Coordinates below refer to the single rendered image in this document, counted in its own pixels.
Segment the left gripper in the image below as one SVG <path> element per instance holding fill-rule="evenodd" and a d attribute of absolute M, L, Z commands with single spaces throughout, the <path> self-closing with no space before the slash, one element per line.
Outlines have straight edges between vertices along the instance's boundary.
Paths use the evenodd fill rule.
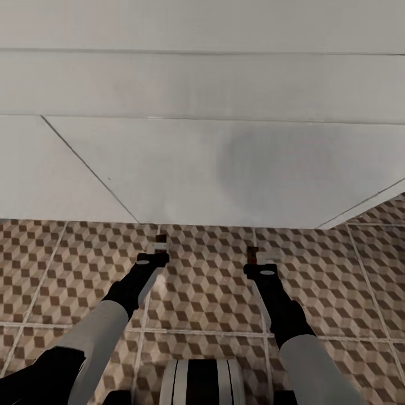
<path fill-rule="evenodd" d="M 167 253 L 156 253 L 154 255 L 148 255 L 147 253 L 139 253 L 137 261 L 146 258 L 152 258 L 156 263 L 156 267 L 165 267 L 166 263 L 169 263 L 169 254 Z"/>

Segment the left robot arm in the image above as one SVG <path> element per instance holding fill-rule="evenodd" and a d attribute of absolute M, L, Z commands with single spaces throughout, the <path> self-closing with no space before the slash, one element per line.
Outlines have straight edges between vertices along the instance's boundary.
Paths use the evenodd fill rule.
<path fill-rule="evenodd" d="M 149 242 L 147 253 L 104 298 L 32 366 L 0 379 L 0 405 L 86 405 L 93 396 L 122 333 L 169 263 L 166 242 Z"/>

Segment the mousetrap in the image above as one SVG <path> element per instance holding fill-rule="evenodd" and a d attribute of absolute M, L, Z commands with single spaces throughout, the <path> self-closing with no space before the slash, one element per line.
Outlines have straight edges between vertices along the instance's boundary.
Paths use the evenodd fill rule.
<path fill-rule="evenodd" d="M 257 258 L 256 258 L 256 253 L 258 251 L 258 247 L 251 247 L 247 246 L 247 263 L 248 264 L 256 264 L 257 263 Z"/>
<path fill-rule="evenodd" d="M 167 242 L 167 235 L 156 235 L 155 242 Z M 167 253 L 166 250 L 156 250 L 156 253 Z"/>

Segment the robot trunk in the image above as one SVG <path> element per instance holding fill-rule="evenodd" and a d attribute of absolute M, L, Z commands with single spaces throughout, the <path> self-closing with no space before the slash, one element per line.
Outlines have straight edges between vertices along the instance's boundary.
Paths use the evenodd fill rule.
<path fill-rule="evenodd" d="M 235 359 L 171 359 L 159 405 L 246 405 Z"/>

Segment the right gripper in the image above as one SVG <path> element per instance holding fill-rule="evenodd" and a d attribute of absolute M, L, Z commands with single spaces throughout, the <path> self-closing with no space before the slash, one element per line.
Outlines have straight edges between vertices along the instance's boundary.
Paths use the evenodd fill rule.
<path fill-rule="evenodd" d="M 266 263 L 266 265 L 246 264 L 243 267 L 244 274 L 247 274 L 247 279 L 250 279 L 250 280 L 255 280 L 255 274 L 257 273 L 257 271 L 259 269 L 273 270 L 278 276 L 277 265 L 275 263 L 273 263 L 273 264 L 267 264 Z"/>

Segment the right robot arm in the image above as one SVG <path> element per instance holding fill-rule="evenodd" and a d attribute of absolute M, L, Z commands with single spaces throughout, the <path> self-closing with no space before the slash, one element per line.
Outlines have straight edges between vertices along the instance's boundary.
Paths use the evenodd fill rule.
<path fill-rule="evenodd" d="M 307 324 L 300 304 L 289 298 L 278 277 L 277 251 L 256 252 L 243 267 L 282 355 L 298 405 L 369 405 L 345 377 Z"/>

